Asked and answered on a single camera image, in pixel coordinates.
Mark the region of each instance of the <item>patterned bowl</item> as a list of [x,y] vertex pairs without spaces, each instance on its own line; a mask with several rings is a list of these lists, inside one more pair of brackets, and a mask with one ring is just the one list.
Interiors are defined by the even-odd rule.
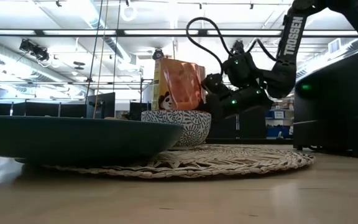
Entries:
[[155,110],[142,112],[142,121],[181,124],[183,132],[175,147],[192,148],[203,143],[211,128],[211,114],[193,110]]

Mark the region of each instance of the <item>large plate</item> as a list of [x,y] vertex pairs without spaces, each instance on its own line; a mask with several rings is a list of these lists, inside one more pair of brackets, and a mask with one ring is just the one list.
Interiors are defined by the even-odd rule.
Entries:
[[125,164],[171,148],[180,125],[0,116],[0,156],[36,164]]

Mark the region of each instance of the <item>round woven mat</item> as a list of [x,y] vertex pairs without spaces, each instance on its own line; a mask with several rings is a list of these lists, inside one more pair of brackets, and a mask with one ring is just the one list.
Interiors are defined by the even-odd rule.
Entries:
[[266,174],[309,166],[314,156],[278,149],[247,146],[202,145],[189,151],[166,151],[145,164],[93,168],[45,166],[81,174],[102,174],[145,179],[198,178],[212,175]]

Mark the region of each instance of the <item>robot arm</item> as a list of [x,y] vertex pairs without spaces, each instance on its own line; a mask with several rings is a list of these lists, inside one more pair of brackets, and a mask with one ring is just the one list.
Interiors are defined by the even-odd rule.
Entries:
[[[229,54],[229,58],[223,63],[212,54],[221,63],[222,70],[228,75],[231,84],[238,87],[235,91],[228,89],[222,82],[222,73],[210,74],[201,82],[209,93],[206,110],[213,115],[214,120],[224,119],[255,107],[269,110],[273,102],[268,95],[273,98],[284,98],[292,91],[296,80],[296,55],[306,19],[326,7],[343,14],[358,31],[358,0],[295,0],[284,18],[284,30],[276,58],[269,54],[260,40],[257,40],[264,52],[276,61],[271,71],[261,70],[255,66],[250,50],[256,42],[252,43],[246,52]],[[192,22],[200,19],[211,22],[206,18],[196,18],[189,22],[187,30]]]

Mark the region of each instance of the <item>green led light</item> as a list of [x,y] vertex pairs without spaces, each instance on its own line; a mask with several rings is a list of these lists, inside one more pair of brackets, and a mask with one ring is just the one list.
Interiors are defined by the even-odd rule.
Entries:
[[302,90],[311,90],[311,85],[303,84]]

